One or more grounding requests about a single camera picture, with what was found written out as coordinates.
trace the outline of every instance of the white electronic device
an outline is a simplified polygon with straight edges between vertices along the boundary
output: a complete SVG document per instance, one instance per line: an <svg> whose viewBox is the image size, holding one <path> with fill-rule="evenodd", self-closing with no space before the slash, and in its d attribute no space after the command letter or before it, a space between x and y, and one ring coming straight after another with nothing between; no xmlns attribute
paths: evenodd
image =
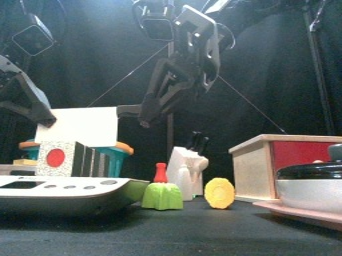
<svg viewBox="0 0 342 256"><path fill-rule="evenodd" d="M0 214L107 215L141 201L149 184L130 178L0 175Z"/></svg>

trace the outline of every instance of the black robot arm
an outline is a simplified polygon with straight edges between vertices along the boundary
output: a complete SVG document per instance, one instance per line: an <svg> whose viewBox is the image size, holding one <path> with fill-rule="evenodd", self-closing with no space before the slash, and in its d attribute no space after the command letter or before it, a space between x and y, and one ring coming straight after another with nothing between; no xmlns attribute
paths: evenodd
<svg viewBox="0 0 342 256"><path fill-rule="evenodd" d="M141 105L118 106L119 117L138 117L149 128L185 102L209 91L219 73L215 21L190 6L173 21L174 53L158 61Z"/></svg>

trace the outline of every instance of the metal pole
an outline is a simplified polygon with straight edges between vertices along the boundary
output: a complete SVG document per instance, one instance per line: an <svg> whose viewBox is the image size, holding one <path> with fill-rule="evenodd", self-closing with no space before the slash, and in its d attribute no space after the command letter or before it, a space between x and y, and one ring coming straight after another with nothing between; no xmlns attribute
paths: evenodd
<svg viewBox="0 0 342 256"><path fill-rule="evenodd" d="M310 50L312 50L312 56L313 56L313 64L316 69L317 85L318 85L321 104L322 104L324 115L325 115L325 124L326 124L328 135L333 136L336 135L336 127L333 122L332 108L330 108L329 96L328 96L328 90L326 90L322 58L321 58L321 52L318 48L318 38L317 38L316 32L310 31L310 25L314 19L313 19L310 6L306 5L305 8L306 8L304 12L305 26L308 30L308 38L309 38L309 44L310 44Z"/></svg>

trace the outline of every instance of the wooden box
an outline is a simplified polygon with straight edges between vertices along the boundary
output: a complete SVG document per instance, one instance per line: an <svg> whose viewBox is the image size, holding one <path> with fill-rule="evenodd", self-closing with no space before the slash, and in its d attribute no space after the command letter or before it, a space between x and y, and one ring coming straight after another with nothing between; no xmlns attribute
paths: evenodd
<svg viewBox="0 0 342 256"><path fill-rule="evenodd" d="M276 199L277 170L329 161L328 147L337 143L342 137L262 134L233 147L237 200Z"/></svg>

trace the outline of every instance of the display screen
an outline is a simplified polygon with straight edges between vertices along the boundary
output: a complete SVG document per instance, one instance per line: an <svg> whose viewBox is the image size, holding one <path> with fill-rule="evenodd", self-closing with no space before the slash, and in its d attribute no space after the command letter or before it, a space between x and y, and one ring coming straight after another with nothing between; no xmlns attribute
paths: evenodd
<svg viewBox="0 0 342 256"><path fill-rule="evenodd" d="M2 188L30 189L30 188L35 188L43 183L44 181L15 181L2 186L0 189Z"/></svg>

